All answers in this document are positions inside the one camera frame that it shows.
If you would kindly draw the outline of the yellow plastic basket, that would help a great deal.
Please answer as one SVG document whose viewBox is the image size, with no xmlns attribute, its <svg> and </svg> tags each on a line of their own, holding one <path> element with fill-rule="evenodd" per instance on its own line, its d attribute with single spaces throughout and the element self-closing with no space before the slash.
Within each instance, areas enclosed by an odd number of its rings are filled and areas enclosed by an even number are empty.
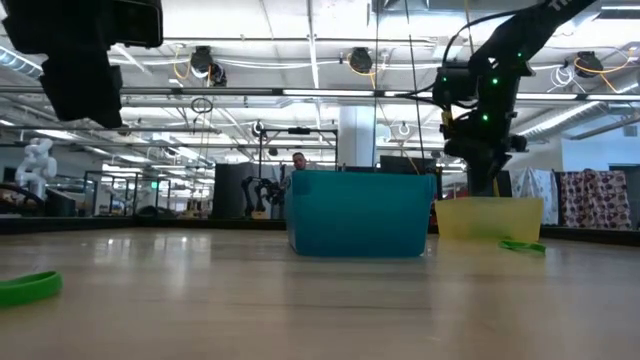
<svg viewBox="0 0 640 360">
<path fill-rule="evenodd" d="M 535 243 L 544 202 L 540 198 L 463 197 L 437 201 L 435 211 L 442 239 Z"/>
</svg>

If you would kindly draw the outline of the blue plastic basket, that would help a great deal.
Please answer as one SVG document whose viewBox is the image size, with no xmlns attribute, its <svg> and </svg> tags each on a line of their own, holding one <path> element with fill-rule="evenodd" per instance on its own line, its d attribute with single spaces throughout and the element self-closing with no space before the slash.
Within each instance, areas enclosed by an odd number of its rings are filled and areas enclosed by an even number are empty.
<svg viewBox="0 0 640 360">
<path fill-rule="evenodd" d="M 433 175 L 295 171 L 288 241 L 311 257 L 419 257 L 435 197 Z"/>
</svg>

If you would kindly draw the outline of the green rubber band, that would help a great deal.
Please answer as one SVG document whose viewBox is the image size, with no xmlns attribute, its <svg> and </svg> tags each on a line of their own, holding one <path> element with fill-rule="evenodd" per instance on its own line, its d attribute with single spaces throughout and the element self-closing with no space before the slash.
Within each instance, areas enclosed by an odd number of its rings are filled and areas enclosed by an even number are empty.
<svg viewBox="0 0 640 360">
<path fill-rule="evenodd" d="M 62 287 L 62 276 L 56 271 L 0 281 L 0 308 L 30 304 L 55 296 Z"/>
<path fill-rule="evenodd" d="M 503 240 L 498 243 L 500 248 L 516 251 L 516 252 L 532 252 L 536 254 L 546 254 L 546 247 L 539 243 L 527 243 L 527 242 L 516 242 Z"/>
</svg>

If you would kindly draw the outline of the patterned hanging cloth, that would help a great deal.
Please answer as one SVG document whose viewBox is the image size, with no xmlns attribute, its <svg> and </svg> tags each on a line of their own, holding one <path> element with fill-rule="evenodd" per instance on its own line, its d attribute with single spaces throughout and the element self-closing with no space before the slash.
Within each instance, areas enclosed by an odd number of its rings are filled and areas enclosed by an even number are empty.
<svg viewBox="0 0 640 360">
<path fill-rule="evenodd" d="M 626 176 L 622 171 L 560 174 L 561 222 L 570 228 L 631 230 Z"/>
</svg>

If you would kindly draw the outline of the black metal rack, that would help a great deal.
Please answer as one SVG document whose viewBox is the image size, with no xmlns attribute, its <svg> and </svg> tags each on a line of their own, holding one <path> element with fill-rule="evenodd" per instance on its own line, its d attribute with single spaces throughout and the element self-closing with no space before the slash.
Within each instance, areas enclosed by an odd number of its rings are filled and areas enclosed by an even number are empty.
<svg viewBox="0 0 640 360">
<path fill-rule="evenodd" d="M 86 171 L 82 178 L 88 217 L 158 216 L 161 185 L 167 181 L 141 171 Z"/>
</svg>

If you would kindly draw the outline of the black monitor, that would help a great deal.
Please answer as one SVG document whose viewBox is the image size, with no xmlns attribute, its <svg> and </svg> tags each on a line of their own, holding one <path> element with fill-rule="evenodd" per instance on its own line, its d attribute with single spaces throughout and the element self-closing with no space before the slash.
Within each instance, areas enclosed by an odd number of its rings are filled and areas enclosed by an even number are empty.
<svg viewBox="0 0 640 360">
<path fill-rule="evenodd" d="M 381 155 L 379 164 L 379 171 L 382 173 L 418 175 L 433 173 L 437 166 L 437 160 L 432 158 Z"/>
</svg>

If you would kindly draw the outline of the person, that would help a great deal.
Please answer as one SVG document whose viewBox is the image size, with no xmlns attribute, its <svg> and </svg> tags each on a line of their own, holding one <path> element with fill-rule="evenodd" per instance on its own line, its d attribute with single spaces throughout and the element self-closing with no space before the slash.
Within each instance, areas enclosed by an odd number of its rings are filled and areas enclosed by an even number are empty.
<svg viewBox="0 0 640 360">
<path fill-rule="evenodd" d="M 307 159 L 301 152 L 295 152 L 292 155 L 293 170 L 286 176 L 286 180 L 290 180 L 292 175 L 297 171 L 303 171 L 307 166 Z"/>
</svg>

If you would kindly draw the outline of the ceiling light strip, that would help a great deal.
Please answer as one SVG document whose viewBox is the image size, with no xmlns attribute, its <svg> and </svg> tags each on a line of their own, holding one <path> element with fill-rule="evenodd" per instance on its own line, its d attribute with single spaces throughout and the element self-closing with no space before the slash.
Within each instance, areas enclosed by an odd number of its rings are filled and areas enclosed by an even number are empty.
<svg viewBox="0 0 640 360">
<path fill-rule="evenodd" d="M 301 90 L 285 89 L 285 96 L 311 97 L 401 97 L 407 95 L 401 91 L 373 91 L 373 90 Z M 640 101 L 640 94 L 587 94 L 587 93 L 517 93 L 517 100 L 577 100 L 577 101 Z"/>
</svg>

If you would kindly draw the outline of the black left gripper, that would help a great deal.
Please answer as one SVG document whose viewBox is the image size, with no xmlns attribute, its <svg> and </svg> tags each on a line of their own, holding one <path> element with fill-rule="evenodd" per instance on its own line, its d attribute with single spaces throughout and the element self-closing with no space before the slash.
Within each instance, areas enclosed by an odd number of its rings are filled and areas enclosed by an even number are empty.
<svg viewBox="0 0 640 360">
<path fill-rule="evenodd" d="M 155 48 L 163 43 L 161 0 L 0 0 L 0 24 L 27 54 L 106 51 L 112 45 Z M 106 54 L 50 56 L 39 78 L 57 118 L 89 118 L 122 126 L 121 68 Z"/>
</svg>

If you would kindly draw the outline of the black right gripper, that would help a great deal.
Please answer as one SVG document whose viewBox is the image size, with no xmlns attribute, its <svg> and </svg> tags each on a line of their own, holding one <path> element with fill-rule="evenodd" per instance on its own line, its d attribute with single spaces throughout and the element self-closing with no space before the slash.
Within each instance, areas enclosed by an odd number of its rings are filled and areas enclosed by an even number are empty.
<svg viewBox="0 0 640 360">
<path fill-rule="evenodd" d="M 530 75 L 526 54 L 507 53 L 502 59 L 474 57 L 466 64 L 477 76 L 476 99 L 443 107 L 444 152 L 467 160 L 470 196 L 499 196 L 498 177 L 511 152 L 524 152 L 527 140 L 511 132 L 517 117 L 516 95 L 522 77 Z M 485 163 L 489 161 L 485 187 Z"/>
</svg>

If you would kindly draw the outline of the black stand frame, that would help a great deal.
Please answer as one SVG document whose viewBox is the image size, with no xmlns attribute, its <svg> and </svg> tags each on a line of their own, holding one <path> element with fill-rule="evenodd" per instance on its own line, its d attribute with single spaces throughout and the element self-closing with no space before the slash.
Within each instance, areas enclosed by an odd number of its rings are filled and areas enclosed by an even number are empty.
<svg viewBox="0 0 640 360">
<path fill-rule="evenodd" d="M 258 143 L 258 165 L 262 167 L 265 162 L 264 150 L 276 149 L 277 146 L 270 146 L 271 142 L 275 140 L 282 132 L 286 132 L 289 135 L 311 135 L 317 134 L 320 138 L 323 138 L 325 134 L 333 134 L 335 139 L 338 139 L 337 129 L 312 129 L 308 127 L 289 127 L 286 129 L 274 129 L 264 127 L 266 132 L 266 139 L 259 139 Z M 257 177 L 249 176 L 242 181 L 241 187 L 246 198 L 245 215 L 253 220 L 268 220 L 273 219 L 273 215 L 269 210 L 273 210 L 276 207 L 281 214 L 284 210 L 285 195 L 288 188 L 285 183 L 286 178 L 286 165 L 280 163 L 280 175 L 278 181 L 271 181 L 267 178 L 262 178 L 262 170 L 259 170 Z"/>
</svg>

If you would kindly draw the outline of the white hanging cloth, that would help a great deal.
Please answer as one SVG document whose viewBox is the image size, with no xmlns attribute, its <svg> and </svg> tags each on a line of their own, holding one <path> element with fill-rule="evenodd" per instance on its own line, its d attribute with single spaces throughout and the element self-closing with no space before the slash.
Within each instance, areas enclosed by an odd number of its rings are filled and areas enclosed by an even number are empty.
<svg viewBox="0 0 640 360">
<path fill-rule="evenodd" d="M 543 225 L 559 224 L 558 186 L 551 170 L 531 167 L 509 171 L 512 196 L 543 200 Z"/>
</svg>

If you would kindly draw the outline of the black partition screen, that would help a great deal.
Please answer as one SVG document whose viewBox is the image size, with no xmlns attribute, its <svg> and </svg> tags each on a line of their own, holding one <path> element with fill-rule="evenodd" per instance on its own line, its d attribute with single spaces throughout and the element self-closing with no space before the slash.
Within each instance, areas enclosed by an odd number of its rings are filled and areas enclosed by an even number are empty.
<svg viewBox="0 0 640 360">
<path fill-rule="evenodd" d="M 236 164 L 218 163 L 215 168 L 214 197 L 211 218 L 235 219 L 245 216 L 246 198 L 241 183 L 247 177 L 257 177 L 262 170 L 262 178 L 278 181 L 280 171 L 275 165 L 245 162 Z"/>
</svg>

